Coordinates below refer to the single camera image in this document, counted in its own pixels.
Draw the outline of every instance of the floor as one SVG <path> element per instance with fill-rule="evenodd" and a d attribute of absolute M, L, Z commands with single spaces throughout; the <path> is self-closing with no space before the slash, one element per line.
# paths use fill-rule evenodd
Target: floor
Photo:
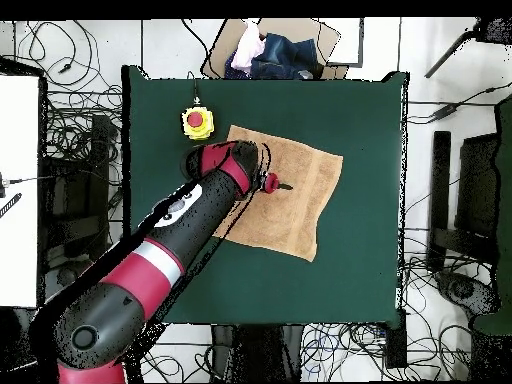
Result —
<path fill-rule="evenodd" d="M 415 122 L 425 122 L 427 118 L 421 117 L 428 117 L 445 103 L 458 102 L 488 87 L 502 86 L 512 81 L 510 50 L 504 46 L 474 41 L 459 49 L 432 78 L 424 77 L 451 43 L 474 23 L 475 18 L 455 17 L 365 18 L 363 66 L 350 68 L 347 78 L 378 81 L 391 71 L 410 72 L 408 115 L 420 117 L 415 118 Z M 117 119 L 119 87 L 116 90 L 113 85 L 120 85 L 120 66 L 123 64 L 141 65 L 152 78 L 186 78 L 189 70 L 200 75 L 204 49 L 187 32 L 180 20 L 80 21 L 80 25 L 66 21 L 58 24 L 61 29 L 52 24 L 44 24 L 38 32 L 38 38 L 46 46 L 44 59 L 41 45 L 37 42 L 33 43 L 31 53 L 47 69 L 58 61 L 50 75 L 60 85 L 50 81 L 49 90 L 50 99 L 60 107 L 85 102 L 87 106 L 97 108 L 100 104 L 114 109 L 112 116 Z M 190 26 L 209 48 L 221 24 L 221 19 L 197 19 Z M 90 46 L 84 35 L 86 31 L 94 36 Z M 15 43 L 13 25 L 0 22 L 0 54 L 27 57 L 33 37 L 26 22 L 15 24 L 14 38 Z M 58 71 L 73 57 L 74 46 L 74 59 L 79 65 L 73 65 L 69 71 L 59 74 Z M 101 77 L 94 70 L 84 76 L 90 56 L 92 67 L 101 72 Z M 71 96 L 70 90 L 88 94 Z M 407 207 L 429 194 L 434 131 L 452 132 L 451 179 L 455 181 L 459 173 L 459 150 L 463 140 L 496 131 L 493 105 L 511 92 L 512 89 L 507 88 L 482 94 L 442 121 L 408 125 Z M 112 168 L 111 178 L 116 179 L 115 166 Z M 457 184 L 453 184 L 450 187 L 451 227 L 456 210 L 456 195 Z M 406 261 L 413 256 L 422 257 L 425 254 L 427 207 L 428 200 L 424 200 L 407 213 L 406 227 L 415 230 L 408 230 L 406 234 Z M 121 217 L 119 206 L 111 217 L 110 234 L 114 242 L 121 234 L 121 224 L 115 221 Z M 303 360 L 307 363 L 303 366 L 302 380 L 465 379 L 467 367 L 464 362 L 470 349 L 470 339 L 463 329 L 446 330 L 442 345 L 444 351 L 450 353 L 443 357 L 437 353 L 441 331 L 452 324 L 466 326 L 465 315 L 459 307 L 440 297 L 428 273 L 418 269 L 414 272 L 418 277 L 407 286 L 405 293 L 410 342 L 408 360 L 411 364 L 406 370 L 382 371 L 382 334 L 371 326 L 357 332 L 359 341 L 364 341 L 367 347 L 365 351 L 350 344 L 346 326 L 311 324 L 303 340 Z M 477 278 L 481 281 L 489 282 L 486 269 L 477 269 L 476 264 L 462 268 L 461 272 L 478 274 Z M 160 372 L 153 369 L 148 358 L 142 364 L 145 381 L 172 382 L 185 378 L 187 382 L 208 381 L 210 377 L 205 372 L 203 355 L 209 344 L 211 335 L 208 326 L 169 326 L 151 351 Z"/>

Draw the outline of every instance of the pink cloth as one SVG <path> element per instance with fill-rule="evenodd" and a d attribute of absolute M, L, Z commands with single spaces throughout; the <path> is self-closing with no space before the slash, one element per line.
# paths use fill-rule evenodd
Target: pink cloth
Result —
<path fill-rule="evenodd" d="M 247 20 L 247 29 L 238 43 L 238 49 L 231 62 L 231 67 L 246 74 L 251 73 L 251 61 L 265 50 L 265 40 L 260 40 L 258 25 Z"/>

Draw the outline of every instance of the blue cloth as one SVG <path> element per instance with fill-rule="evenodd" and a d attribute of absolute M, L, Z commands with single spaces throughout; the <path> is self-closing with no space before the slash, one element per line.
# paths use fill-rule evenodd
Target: blue cloth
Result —
<path fill-rule="evenodd" d="M 305 79 L 304 71 L 314 76 L 322 68 L 313 39 L 292 43 L 281 35 L 267 34 L 265 50 L 251 62 L 251 78 Z"/>
<path fill-rule="evenodd" d="M 233 58 L 235 57 L 236 50 L 228 57 L 226 61 L 226 65 L 224 67 L 224 78 L 225 79 L 249 79 L 247 74 L 244 71 L 240 71 L 238 69 L 233 69 L 231 67 L 231 63 L 233 62 Z"/>

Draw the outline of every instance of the cardboard box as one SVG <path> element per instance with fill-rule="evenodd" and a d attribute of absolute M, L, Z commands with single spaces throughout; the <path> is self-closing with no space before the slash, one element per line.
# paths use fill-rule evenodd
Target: cardboard box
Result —
<path fill-rule="evenodd" d="M 201 68 L 204 75 L 218 78 L 215 74 L 217 73 L 224 78 L 226 61 L 238 47 L 238 42 L 246 28 L 241 19 L 226 19 L 224 21 L 210 50 L 209 58 L 205 60 Z M 325 59 L 329 58 L 340 37 L 333 28 L 311 18 L 262 18 L 258 28 L 263 36 L 270 32 L 282 35 L 293 43 L 312 38 L 315 40 L 318 63 L 322 65 L 325 65 Z M 346 73 L 347 67 L 345 66 L 326 66 L 322 73 L 322 79 L 343 79 Z"/>

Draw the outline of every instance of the white stripe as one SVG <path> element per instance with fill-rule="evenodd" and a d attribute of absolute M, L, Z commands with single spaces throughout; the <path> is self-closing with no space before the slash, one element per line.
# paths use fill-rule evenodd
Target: white stripe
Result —
<path fill-rule="evenodd" d="M 181 271 L 176 262 L 174 262 L 174 260 L 158 246 L 147 241 L 143 241 L 142 244 L 133 251 L 133 253 L 142 256 L 158 268 L 160 272 L 167 277 L 171 287 L 178 278 L 180 278 Z"/>

